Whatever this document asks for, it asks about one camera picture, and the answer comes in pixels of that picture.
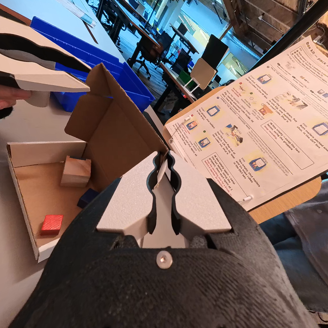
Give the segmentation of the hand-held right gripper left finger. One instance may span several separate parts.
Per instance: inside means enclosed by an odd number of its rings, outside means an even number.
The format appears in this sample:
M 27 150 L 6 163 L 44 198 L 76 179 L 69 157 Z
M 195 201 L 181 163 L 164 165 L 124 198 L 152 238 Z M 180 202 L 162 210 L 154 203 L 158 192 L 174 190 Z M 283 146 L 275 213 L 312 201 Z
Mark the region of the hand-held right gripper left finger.
M 154 151 L 118 180 L 109 203 L 96 226 L 97 232 L 133 236 L 139 247 L 156 227 L 156 197 L 160 152 Z

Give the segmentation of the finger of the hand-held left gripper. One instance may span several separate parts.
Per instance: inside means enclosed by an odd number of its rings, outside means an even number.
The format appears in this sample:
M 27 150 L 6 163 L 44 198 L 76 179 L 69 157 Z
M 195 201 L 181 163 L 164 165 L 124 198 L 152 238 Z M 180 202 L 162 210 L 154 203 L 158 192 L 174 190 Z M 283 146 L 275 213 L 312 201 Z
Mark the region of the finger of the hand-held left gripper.
M 14 75 L 20 89 L 31 91 L 27 102 L 46 107 L 50 92 L 89 92 L 89 86 L 64 71 L 47 69 L 39 64 L 24 62 L 0 55 L 0 71 Z
M 0 52 L 9 58 L 52 70 L 57 63 L 71 70 L 86 73 L 91 70 L 87 64 L 31 27 L 5 17 L 0 17 Z

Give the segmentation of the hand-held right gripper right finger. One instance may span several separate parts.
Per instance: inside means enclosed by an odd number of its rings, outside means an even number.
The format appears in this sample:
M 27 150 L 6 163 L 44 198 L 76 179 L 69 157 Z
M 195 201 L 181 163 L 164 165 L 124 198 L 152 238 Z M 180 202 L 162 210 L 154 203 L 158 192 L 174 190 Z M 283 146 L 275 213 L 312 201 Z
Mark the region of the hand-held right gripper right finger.
M 191 241 L 196 236 L 231 231 L 231 224 L 210 185 L 213 181 L 208 181 L 172 151 L 167 155 L 167 165 L 174 190 L 171 205 L 174 233 Z

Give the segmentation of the small blue cube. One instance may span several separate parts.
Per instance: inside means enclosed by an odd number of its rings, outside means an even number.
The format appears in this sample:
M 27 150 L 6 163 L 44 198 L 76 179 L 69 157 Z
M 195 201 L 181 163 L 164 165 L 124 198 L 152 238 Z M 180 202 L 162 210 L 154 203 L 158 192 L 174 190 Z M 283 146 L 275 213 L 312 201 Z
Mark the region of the small blue cube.
M 91 203 L 100 193 L 92 188 L 89 188 L 78 200 L 77 207 L 83 209 Z

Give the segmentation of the large wooden cube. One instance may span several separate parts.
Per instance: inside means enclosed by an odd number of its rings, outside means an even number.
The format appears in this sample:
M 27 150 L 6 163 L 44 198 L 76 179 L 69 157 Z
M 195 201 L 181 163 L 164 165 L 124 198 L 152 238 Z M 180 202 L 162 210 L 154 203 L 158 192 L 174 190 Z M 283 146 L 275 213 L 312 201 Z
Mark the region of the large wooden cube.
M 60 186 L 86 187 L 91 176 L 91 164 L 92 161 L 90 159 L 78 159 L 66 156 Z

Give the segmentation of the blue plastic bin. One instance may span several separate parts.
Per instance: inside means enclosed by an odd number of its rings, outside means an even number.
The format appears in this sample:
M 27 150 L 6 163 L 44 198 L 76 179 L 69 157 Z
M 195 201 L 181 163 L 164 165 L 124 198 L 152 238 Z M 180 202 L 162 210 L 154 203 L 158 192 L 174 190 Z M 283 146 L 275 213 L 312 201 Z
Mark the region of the blue plastic bin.
M 30 27 L 65 49 L 91 68 L 103 63 L 140 112 L 155 100 L 154 96 L 126 62 L 34 16 Z

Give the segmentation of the white cardboard mailer box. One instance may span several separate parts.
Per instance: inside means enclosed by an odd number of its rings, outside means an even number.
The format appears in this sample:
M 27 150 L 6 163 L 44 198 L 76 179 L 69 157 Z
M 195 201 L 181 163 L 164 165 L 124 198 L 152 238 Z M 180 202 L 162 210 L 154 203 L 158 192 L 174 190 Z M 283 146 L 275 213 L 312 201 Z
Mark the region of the white cardboard mailer box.
M 167 147 L 124 89 L 100 63 L 92 68 L 64 129 L 79 141 L 13 142 L 6 146 L 10 173 L 36 261 L 49 258 L 72 220 L 81 211 L 88 188 L 101 192 L 154 151 Z M 61 187 L 66 156 L 92 161 L 86 187 Z M 41 236 L 45 215 L 64 215 L 56 236 Z

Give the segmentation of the red cube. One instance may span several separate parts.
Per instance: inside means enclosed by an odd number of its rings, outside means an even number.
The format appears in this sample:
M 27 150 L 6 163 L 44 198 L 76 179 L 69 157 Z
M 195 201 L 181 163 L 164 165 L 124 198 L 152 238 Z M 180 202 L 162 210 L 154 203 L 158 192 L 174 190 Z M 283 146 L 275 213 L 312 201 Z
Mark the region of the red cube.
M 64 215 L 45 215 L 40 235 L 56 236 L 59 234 Z

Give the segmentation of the white desk with wooden edge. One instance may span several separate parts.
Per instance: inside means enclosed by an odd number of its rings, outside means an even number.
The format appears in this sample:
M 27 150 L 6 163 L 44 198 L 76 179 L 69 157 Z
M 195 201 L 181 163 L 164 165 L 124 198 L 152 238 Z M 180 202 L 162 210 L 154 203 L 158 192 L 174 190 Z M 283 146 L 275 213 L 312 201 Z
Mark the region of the white desk with wooden edge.
M 79 38 L 85 42 L 117 57 L 121 63 L 125 62 L 120 51 L 104 30 L 100 21 L 86 1 L 74 1 L 95 22 L 95 27 L 86 27 L 84 22 L 55 0 L 1 0 L 1 5 L 32 20 L 39 19 Z

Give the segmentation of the grey desk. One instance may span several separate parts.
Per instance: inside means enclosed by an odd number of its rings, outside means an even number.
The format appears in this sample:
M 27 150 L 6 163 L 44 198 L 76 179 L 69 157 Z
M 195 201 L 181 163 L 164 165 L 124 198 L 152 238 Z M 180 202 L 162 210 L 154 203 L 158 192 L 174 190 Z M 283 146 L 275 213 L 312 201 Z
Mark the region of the grey desk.
M 70 113 L 50 98 L 46 108 L 18 101 L 1 120 L 0 146 L 0 297 L 1 327 L 7 327 L 37 285 L 46 261 L 35 260 L 19 199 L 10 174 L 8 142 L 76 141 L 64 132 Z

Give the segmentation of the clear plastic sleeve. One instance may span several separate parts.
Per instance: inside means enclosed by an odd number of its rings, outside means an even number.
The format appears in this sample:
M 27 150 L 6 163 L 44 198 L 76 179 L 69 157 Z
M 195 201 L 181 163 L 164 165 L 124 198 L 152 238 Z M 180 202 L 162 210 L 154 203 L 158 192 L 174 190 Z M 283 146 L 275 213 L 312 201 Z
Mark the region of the clear plastic sleeve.
M 86 23 L 89 27 L 94 28 L 96 26 L 96 22 L 73 0 L 57 0 L 57 2 L 59 2 L 64 8 L 66 8 L 69 12 L 74 14 L 84 23 Z

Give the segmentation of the printed instruction sheet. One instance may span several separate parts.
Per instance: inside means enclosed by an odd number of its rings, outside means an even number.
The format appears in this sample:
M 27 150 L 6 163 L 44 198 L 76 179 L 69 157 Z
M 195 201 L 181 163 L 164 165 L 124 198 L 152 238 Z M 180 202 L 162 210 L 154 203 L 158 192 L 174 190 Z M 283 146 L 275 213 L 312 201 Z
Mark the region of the printed instruction sheet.
M 327 172 L 327 81 L 307 36 L 192 109 L 171 147 L 252 210 Z

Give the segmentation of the small wooden document stand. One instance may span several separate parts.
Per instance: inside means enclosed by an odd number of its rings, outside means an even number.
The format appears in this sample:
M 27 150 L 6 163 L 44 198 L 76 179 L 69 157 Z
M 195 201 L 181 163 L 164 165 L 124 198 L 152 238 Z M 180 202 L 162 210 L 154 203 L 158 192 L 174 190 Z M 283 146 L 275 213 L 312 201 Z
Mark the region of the small wooden document stand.
M 206 89 L 216 73 L 216 69 L 212 68 L 203 58 L 199 58 L 190 73 L 191 79 L 196 83 L 196 87 L 191 92 L 198 87 L 202 90 Z

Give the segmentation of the black upright panel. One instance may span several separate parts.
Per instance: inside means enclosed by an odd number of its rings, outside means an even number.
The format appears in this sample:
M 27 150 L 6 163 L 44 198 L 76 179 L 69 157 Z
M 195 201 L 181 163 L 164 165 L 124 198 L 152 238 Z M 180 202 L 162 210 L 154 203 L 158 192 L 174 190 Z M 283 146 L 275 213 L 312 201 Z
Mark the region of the black upright panel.
M 215 35 L 211 34 L 201 58 L 213 69 L 216 69 L 228 52 L 229 47 Z

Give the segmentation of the black metal pole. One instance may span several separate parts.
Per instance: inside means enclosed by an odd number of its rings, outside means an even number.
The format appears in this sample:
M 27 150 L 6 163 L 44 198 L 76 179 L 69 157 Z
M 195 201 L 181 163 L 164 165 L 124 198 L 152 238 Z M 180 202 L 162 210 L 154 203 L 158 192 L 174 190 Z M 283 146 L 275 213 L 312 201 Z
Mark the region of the black metal pole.
M 295 25 L 290 28 L 267 53 L 265 53 L 257 62 L 248 70 L 248 72 L 265 64 L 273 59 L 287 48 L 289 48 L 301 35 L 303 35 L 315 22 L 317 22 L 328 10 L 327 0 L 318 0 Z

